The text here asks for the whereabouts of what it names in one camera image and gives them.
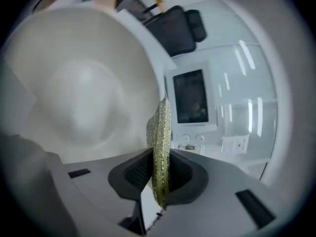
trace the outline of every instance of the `gray plastic surface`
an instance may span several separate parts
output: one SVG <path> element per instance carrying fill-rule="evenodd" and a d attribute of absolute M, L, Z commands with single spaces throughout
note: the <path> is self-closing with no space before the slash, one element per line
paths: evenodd
<path fill-rule="evenodd" d="M 107 176 L 114 166 L 144 150 L 63 165 L 58 155 L 46 153 L 34 142 L 18 137 L 6 140 L 4 148 L 1 163 L 12 193 L 47 231 L 63 231 L 64 236 L 133 235 L 118 223 L 131 216 L 135 202 L 121 199 L 110 187 Z M 282 223 L 285 208 L 268 187 L 232 164 L 174 151 L 207 170 L 208 186 L 192 203 L 168 206 L 166 213 L 151 229 L 151 236 L 231 237 L 254 234 L 258 229 L 235 195 L 246 189 L 251 190 L 276 216 L 268 228 L 273 230 Z M 70 179 L 68 172 L 83 168 L 91 173 Z"/>

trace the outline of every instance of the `black slot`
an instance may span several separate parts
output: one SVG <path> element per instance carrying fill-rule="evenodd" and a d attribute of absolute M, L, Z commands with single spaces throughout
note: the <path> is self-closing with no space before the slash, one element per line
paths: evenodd
<path fill-rule="evenodd" d="M 91 173 L 91 171 L 87 168 L 84 168 L 84 169 L 68 172 L 68 175 L 70 176 L 70 178 L 75 178 L 75 177 L 83 176 L 89 173 Z"/>
<path fill-rule="evenodd" d="M 153 149 L 148 149 L 110 171 L 109 183 L 121 198 L 140 201 L 141 192 L 153 174 L 153 159 Z M 193 202 L 207 186 L 206 170 L 172 150 L 169 164 L 170 187 L 165 197 L 166 206 Z"/>
<path fill-rule="evenodd" d="M 123 219 L 119 225 L 140 236 L 146 235 L 146 229 L 143 220 L 142 206 L 140 202 L 135 203 L 133 215 Z"/>
<path fill-rule="evenodd" d="M 237 192 L 236 196 L 259 229 L 276 218 L 250 190 Z"/>

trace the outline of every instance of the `white bowl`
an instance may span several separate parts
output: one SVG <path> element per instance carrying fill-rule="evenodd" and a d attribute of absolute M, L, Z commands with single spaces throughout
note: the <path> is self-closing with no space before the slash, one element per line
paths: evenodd
<path fill-rule="evenodd" d="M 21 134 L 63 162 L 146 147 L 159 91 L 140 42 L 93 8 L 40 12 L 4 47 L 4 61 L 37 101 Z"/>

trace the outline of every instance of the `white panel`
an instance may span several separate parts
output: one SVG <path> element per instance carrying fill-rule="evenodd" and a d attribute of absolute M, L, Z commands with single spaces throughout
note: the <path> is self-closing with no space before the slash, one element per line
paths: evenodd
<path fill-rule="evenodd" d="M 207 38 L 197 43 L 197 50 L 228 44 L 258 43 L 255 36 L 235 14 L 218 14 L 202 18 Z"/>
<path fill-rule="evenodd" d="M 173 132 L 173 138 L 175 140 L 178 140 L 181 138 L 184 134 L 190 134 L 193 133 L 193 138 L 196 137 L 198 134 L 204 135 L 205 132 L 214 131 L 217 130 L 217 110 L 214 106 L 214 94 L 213 94 L 213 86 L 211 85 L 211 81 L 209 81 L 205 86 L 205 93 L 206 93 L 206 99 L 208 102 L 208 122 L 200 122 L 198 125 L 192 125 L 191 123 L 178 123 L 177 118 L 177 108 L 176 108 L 176 92 L 175 90 L 172 90 L 174 88 L 174 76 L 181 75 L 183 73 L 191 72 L 195 69 L 201 69 L 203 73 L 204 79 L 210 79 L 212 78 L 211 71 L 209 69 L 210 64 L 209 61 L 199 61 L 197 63 L 193 64 L 187 64 L 181 67 L 178 67 L 176 70 L 171 70 L 166 72 L 165 74 L 165 80 L 167 88 L 170 89 L 168 91 L 168 98 L 170 101 L 170 111 L 171 111 L 171 123 L 172 123 L 172 132 Z M 184 92 L 187 97 L 193 97 L 196 98 L 197 96 L 194 95 L 193 89 L 188 89 L 188 92 Z"/>
<path fill-rule="evenodd" d="M 206 0 L 202 2 L 196 2 L 184 7 L 185 10 L 199 10 L 202 17 L 209 17 L 216 14 L 228 14 L 235 13 L 221 0 Z"/>

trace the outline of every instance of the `black strip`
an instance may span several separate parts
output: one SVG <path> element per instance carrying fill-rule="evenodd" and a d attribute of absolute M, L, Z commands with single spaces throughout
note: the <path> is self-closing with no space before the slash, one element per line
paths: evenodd
<path fill-rule="evenodd" d="M 266 163 L 265 167 L 263 168 L 263 171 L 262 171 L 262 174 L 261 174 L 259 180 L 261 180 L 261 178 L 262 178 L 262 176 L 263 176 L 263 173 L 265 172 L 265 170 L 266 170 L 266 168 L 267 168 L 267 165 L 268 165 L 268 163 Z"/>
<path fill-rule="evenodd" d="M 147 9 L 147 6 L 141 0 L 135 0 L 135 1 L 139 3 L 139 5 L 142 6 L 143 8 Z M 150 11 L 147 12 L 147 14 L 149 14 L 151 17 L 154 16 Z"/>
<path fill-rule="evenodd" d="M 250 190 L 237 192 L 236 196 L 259 229 L 276 218 Z"/>
<path fill-rule="evenodd" d="M 84 168 L 84 169 L 68 172 L 68 175 L 70 176 L 70 178 L 75 178 L 75 177 L 83 176 L 89 173 L 91 173 L 91 171 L 87 168 Z"/>
<path fill-rule="evenodd" d="M 155 9 L 156 7 L 158 7 L 158 5 L 155 3 L 152 6 L 148 7 L 147 9 L 145 9 L 142 13 L 146 14 L 146 13 L 150 12 L 151 10 Z"/>

